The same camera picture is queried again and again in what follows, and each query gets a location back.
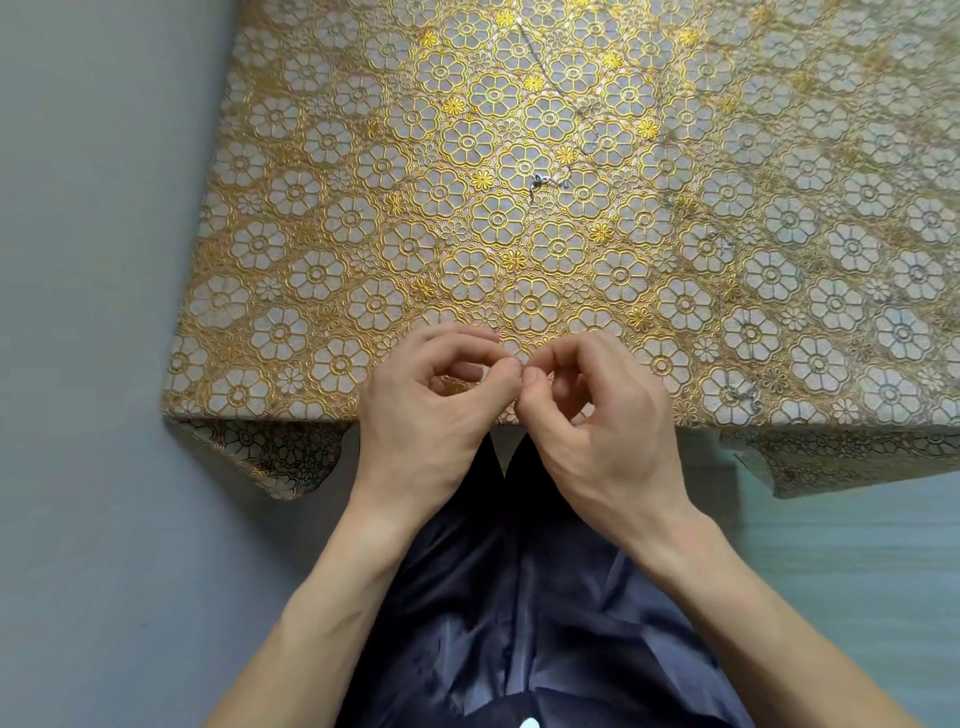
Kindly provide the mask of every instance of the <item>gray floor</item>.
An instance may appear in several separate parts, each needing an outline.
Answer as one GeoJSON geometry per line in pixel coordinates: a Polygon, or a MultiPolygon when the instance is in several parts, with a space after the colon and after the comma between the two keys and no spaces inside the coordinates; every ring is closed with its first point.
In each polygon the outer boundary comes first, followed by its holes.
{"type": "MultiPolygon", "coordinates": [[[[198,724],[346,497],[350,456],[276,504],[157,415],[234,11],[0,4],[4,725],[198,724]]],[[[709,438],[684,453],[748,561],[925,725],[956,726],[958,477],[777,501],[709,438]]]]}

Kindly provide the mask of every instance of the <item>left hand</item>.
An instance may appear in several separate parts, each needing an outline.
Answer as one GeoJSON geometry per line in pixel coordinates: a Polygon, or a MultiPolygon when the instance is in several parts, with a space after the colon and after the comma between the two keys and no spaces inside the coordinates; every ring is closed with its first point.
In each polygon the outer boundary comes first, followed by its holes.
{"type": "Polygon", "coordinates": [[[489,328],[413,331],[360,390],[360,462],[350,505],[412,538],[453,495],[484,435],[519,397],[521,371],[489,328]],[[486,378],[480,364],[491,367],[486,378]],[[441,375],[480,383],[444,397],[435,391],[441,375]]]}

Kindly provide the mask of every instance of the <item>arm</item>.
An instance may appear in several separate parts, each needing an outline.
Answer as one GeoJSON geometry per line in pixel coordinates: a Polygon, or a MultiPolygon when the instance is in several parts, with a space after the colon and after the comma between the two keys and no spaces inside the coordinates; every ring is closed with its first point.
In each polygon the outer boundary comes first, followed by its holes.
{"type": "Polygon", "coordinates": [[[690,503],[670,397],[616,339],[594,332],[540,349],[516,413],[570,505],[677,602],[757,725],[918,728],[690,503]],[[587,401],[593,414],[572,425],[587,401]]]}
{"type": "Polygon", "coordinates": [[[453,495],[520,390],[520,364],[485,328],[422,328],[360,395],[360,462],[343,517],[207,728],[328,728],[407,548],[453,495]],[[439,375],[480,381],[444,397],[439,375]]]}

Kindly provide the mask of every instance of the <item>gold floral tablecloth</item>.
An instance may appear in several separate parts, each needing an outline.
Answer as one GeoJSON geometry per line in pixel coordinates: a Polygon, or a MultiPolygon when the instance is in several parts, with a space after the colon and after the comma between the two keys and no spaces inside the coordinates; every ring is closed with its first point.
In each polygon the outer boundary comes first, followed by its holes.
{"type": "Polygon", "coordinates": [[[778,495],[960,469],[958,8],[248,2],[165,414],[295,497],[417,322],[600,327],[778,495]]]}

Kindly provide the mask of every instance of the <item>forearm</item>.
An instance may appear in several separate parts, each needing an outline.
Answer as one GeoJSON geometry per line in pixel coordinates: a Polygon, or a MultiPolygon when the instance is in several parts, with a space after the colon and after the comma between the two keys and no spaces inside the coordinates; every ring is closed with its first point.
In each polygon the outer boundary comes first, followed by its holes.
{"type": "Polygon", "coordinates": [[[767,586],[713,521],[696,514],[672,533],[654,559],[640,556],[649,548],[632,556],[707,640],[758,726],[918,725],[767,586]]]}
{"type": "Polygon", "coordinates": [[[412,539],[348,507],[267,641],[207,728],[331,726],[412,539]]]}

